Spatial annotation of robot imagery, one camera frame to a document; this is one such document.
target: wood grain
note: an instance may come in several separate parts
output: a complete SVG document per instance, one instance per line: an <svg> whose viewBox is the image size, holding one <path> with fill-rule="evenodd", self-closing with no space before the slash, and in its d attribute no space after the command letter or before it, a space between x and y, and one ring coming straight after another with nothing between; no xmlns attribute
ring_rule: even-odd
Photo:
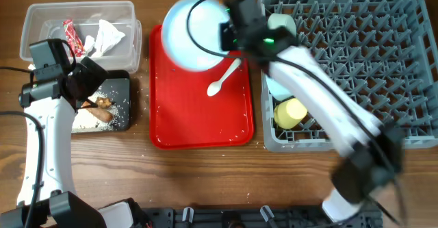
<svg viewBox="0 0 438 228"><path fill-rule="evenodd" d="M0 0L0 66L28 65L18 56L27 8L33 3L62 1L105 0ZM144 32L140 70L132 76L132 127L121 133L73 135L77 194L93 207L127 197L143 207L319 204L331 189L330 171L339 158L334 152L270 153L263 148L259 71L250 72L256 130L247 145L160 151L151 144L147 40L152 27L162 22L177 0L130 1ZM438 0L426 1L436 29ZM27 80L21 73L0 73L0 110L21 110L17 97ZM0 212L16 205L25 166L25 139L24 118L0 117ZM412 227L436 227L438 148L407 151L403 183ZM384 191L381 201L390 210L397 210L391 188Z"/></svg>

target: white tissue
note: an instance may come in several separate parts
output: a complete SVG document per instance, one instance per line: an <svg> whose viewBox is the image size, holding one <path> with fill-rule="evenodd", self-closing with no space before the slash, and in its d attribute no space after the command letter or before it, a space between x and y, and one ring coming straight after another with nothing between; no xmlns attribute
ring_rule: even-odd
<svg viewBox="0 0 438 228"><path fill-rule="evenodd" d="M85 56L87 56L91 50L93 50L94 44L96 42L94 41L94 37L87 36L85 37L85 44L83 45L83 48L85 49Z"/></svg>
<svg viewBox="0 0 438 228"><path fill-rule="evenodd" d="M106 51L117 45L123 37L125 34L118 31L111 23L99 20L99 31L94 45L96 52L91 57L101 57Z"/></svg>

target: red tray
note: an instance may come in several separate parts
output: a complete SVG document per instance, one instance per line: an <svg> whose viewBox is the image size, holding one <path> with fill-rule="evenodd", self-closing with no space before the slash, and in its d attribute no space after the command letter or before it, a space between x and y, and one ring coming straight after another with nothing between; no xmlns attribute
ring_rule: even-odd
<svg viewBox="0 0 438 228"><path fill-rule="evenodd" d="M166 55L161 25L149 39L150 135L161 149L236 146L254 134L253 104L244 62L222 84L219 93L207 96L207 87L219 80L233 60L225 59L199 73L185 71Z"/></svg>

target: spoon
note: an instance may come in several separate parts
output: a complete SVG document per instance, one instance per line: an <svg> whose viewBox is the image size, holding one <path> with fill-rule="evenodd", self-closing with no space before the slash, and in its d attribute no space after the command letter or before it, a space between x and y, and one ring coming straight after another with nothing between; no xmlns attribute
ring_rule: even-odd
<svg viewBox="0 0 438 228"><path fill-rule="evenodd" d="M219 81L214 81L208 86L207 95L212 97L215 94L217 94L220 91L220 88L222 87L222 83L229 75L231 75L231 73L233 73L235 69L239 67L240 63L241 63L240 59L235 59L233 63L231 63L230 67L228 67L228 70L225 71L225 74L219 79Z"/></svg>

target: gray dish rack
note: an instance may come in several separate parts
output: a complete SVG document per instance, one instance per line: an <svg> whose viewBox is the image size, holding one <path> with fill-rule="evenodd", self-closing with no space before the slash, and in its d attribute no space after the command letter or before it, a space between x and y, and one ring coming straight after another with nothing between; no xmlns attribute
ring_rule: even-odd
<svg viewBox="0 0 438 228"><path fill-rule="evenodd" d="M290 14L298 39L350 97L383 122L395 120L407 149L438 144L437 45L424 0L259 0L263 13ZM262 77L265 147L328 151L323 128L308 115L292 129L274 122L281 101Z"/></svg>

